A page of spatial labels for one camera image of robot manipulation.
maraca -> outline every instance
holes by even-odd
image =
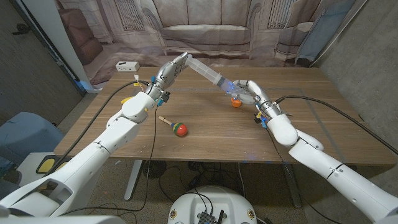
[[[169,124],[171,127],[173,127],[174,134],[176,134],[179,137],[186,135],[186,133],[188,132],[186,125],[183,123],[171,123],[170,121],[168,121],[166,118],[164,118],[162,116],[159,116],[159,119],[161,121],[164,121],[165,123]]]

wooden table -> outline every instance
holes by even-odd
[[[272,100],[285,95],[303,95],[326,101],[354,117],[361,118],[317,68],[213,68],[230,80],[254,80],[264,88]],[[61,143],[55,148],[62,155],[79,136],[89,120],[119,86],[134,79],[134,74],[150,80],[159,68],[141,67],[136,73],[113,76],[94,99]],[[131,96],[136,86],[128,86],[117,93],[98,116],[82,140],[70,153],[76,155],[105,130],[108,119],[121,109],[120,101]],[[191,68],[185,69],[169,88],[170,99],[157,110],[173,122],[188,127],[188,135],[179,138],[167,124],[157,120],[157,134],[153,160],[219,161],[281,163],[264,128],[254,122],[255,107],[231,106],[231,98]],[[299,130],[317,138],[330,156],[354,165],[384,166],[396,163],[392,153],[368,133],[340,114],[300,99],[284,100],[280,107]],[[148,159],[154,138],[154,110],[141,126],[135,140],[118,149],[111,157]],[[297,163],[288,148],[277,144],[285,161]]]

electrical outlet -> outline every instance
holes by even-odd
[[[116,64],[118,72],[136,72],[138,71],[138,68],[138,62],[118,62]]]

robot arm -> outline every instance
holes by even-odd
[[[119,147],[132,141],[147,119],[147,111],[161,101],[167,101],[165,90],[186,67],[187,53],[166,63],[152,79],[145,92],[125,102],[119,112],[109,119],[105,131],[79,152],[62,169],[27,184],[0,201],[11,215],[24,213],[35,217],[56,217],[70,209],[77,193]],[[49,195],[39,191],[55,186]]]
[[[396,216],[397,197],[383,191],[348,166],[325,154],[323,145],[314,137],[295,129],[288,117],[280,112],[279,105],[271,102],[256,83],[247,80],[234,83],[255,95],[256,108],[264,116],[264,121],[267,122],[277,142],[284,146],[292,146],[289,154],[294,159],[325,178],[372,222],[384,222],[392,215]]]

backdrop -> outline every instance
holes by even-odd
[[[194,54],[210,66],[307,66],[365,2],[55,1],[72,45],[84,65],[95,61],[99,54],[103,54],[103,49],[107,50],[110,58],[98,65],[98,70],[107,62],[110,67],[122,59],[159,66],[181,52]],[[99,82],[103,82],[107,78],[102,75],[100,79]]]

